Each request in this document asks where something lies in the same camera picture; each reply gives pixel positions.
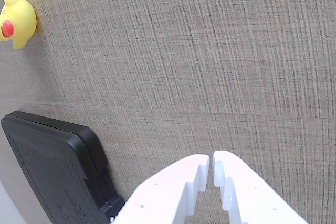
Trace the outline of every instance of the black plastic case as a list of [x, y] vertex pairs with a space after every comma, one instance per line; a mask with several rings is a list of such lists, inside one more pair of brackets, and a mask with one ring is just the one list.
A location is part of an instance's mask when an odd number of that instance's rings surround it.
[[53, 224], [104, 224], [117, 215], [125, 201], [91, 129], [20, 111], [6, 115], [1, 124]]

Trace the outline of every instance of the orange beak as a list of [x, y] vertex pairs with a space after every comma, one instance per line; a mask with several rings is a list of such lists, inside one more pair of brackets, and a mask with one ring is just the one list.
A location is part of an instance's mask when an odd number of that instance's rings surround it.
[[5, 38], [11, 38], [14, 33], [14, 26], [9, 20], [5, 20], [1, 25], [1, 32]]

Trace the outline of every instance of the textured pattern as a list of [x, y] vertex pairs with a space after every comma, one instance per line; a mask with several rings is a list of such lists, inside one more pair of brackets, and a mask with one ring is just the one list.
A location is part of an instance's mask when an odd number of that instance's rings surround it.
[[97, 211], [97, 206], [85, 189], [84, 180], [79, 177], [69, 158], [45, 156], [27, 145], [15, 142], [10, 134], [8, 141], [55, 223], [107, 223], [104, 213]]
[[[29, 1], [38, 31], [0, 44], [0, 103], [92, 128], [123, 196], [229, 150], [336, 222], [336, 0]], [[209, 183], [188, 223], [210, 222], [227, 217]]]

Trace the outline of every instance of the black tray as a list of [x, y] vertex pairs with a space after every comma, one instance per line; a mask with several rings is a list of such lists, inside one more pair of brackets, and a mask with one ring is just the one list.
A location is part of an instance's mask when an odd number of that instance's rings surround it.
[[125, 201], [94, 132], [15, 111], [1, 120], [11, 148], [53, 224], [110, 223]]

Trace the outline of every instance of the rubber duck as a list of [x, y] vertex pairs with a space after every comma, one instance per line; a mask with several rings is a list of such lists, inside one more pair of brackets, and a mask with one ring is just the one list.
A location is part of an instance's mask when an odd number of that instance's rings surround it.
[[23, 48], [36, 30], [36, 15], [26, 0], [4, 0], [0, 14], [0, 41], [13, 41], [13, 48]]

